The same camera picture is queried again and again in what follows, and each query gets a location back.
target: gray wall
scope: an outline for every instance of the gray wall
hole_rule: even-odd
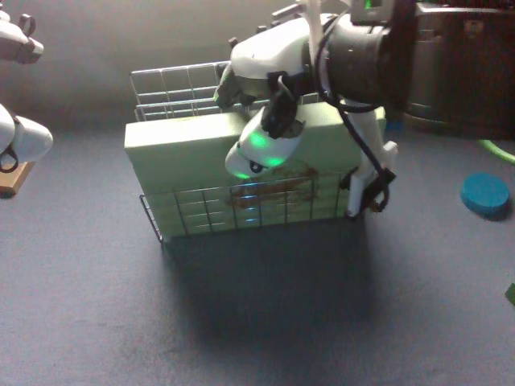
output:
[[[35,65],[0,63],[0,101],[17,113],[134,107],[133,70],[229,58],[292,0],[4,0],[14,21],[33,15],[45,46]],[[338,1],[328,9],[341,9]]]

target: brown stain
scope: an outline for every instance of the brown stain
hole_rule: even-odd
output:
[[[270,201],[279,201],[284,200],[285,191],[292,192],[293,195],[295,192],[295,202],[310,202],[316,197],[316,185],[313,192],[311,192],[311,188],[297,191],[299,186],[303,183],[315,181],[317,183],[319,172],[314,168],[309,166],[308,164],[303,164],[301,169],[292,169],[286,166],[280,166],[271,171],[274,179],[264,179],[264,178],[256,178],[252,179],[249,183],[250,186],[241,186],[237,189],[233,190],[232,193],[232,204],[235,207],[239,207],[241,209],[246,209],[249,207],[256,207],[264,202]],[[292,181],[281,181],[283,179],[295,179]],[[252,183],[262,183],[260,185],[252,185]],[[255,196],[249,197],[248,199],[243,199],[243,197],[247,196]]]

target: blue round lid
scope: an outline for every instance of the blue round lid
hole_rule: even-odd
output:
[[[507,207],[509,190],[499,177],[476,173],[463,183],[461,200],[471,211],[482,216],[493,216]]]

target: green led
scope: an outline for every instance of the green led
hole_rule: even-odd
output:
[[[258,134],[258,133],[252,133],[250,135],[250,143],[252,143],[254,146],[256,146],[259,149],[262,149],[262,148],[268,146],[266,139],[261,134]]]
[[[284,162],[284,159],[282,158],[268,158],[266,160],[266,163],[268,164],[268,166],[270,167],[276,167],[276,166],[279,166],[281,165],[282,163]]]

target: metal wire rack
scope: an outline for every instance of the metal wire rack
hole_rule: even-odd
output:
[[[220,83],[217,68],[229,61],[134,71],[130,83],[136,96],[134,115],[138,122],[194,117],[222,113],[213,100]],[[316,93],[305,95],[300,104],[319,101]],[[250,107],[259,109],[267,102],[257,100]],[[243,109],[234,105],[229,111]]]
[[[215,233],[242,228],[261,228],[271,224],[288,224],[310,221],[314,218],[336,218],[344,214],[341,202],[341,173],[332,174],[333,189],[326,187],[326,199],[318,197],[320,185],[317,178],[298,177],[276,179],[259,183],[245,183],[230,187],[210,187],[190,191],[163,192],[169,200],[170,207],[176,209],[176,224],[182,236],[200,233]],[[195,194],[200,201],[183,200],[181,196]],[[212,199],[213,194],[219,197]],[[140,195],[143,210],[154,230],[159,243],[165,237],[158,226],[150,208],[149,198]],[[189,211],[188,207],[196,205],[198,211]]]

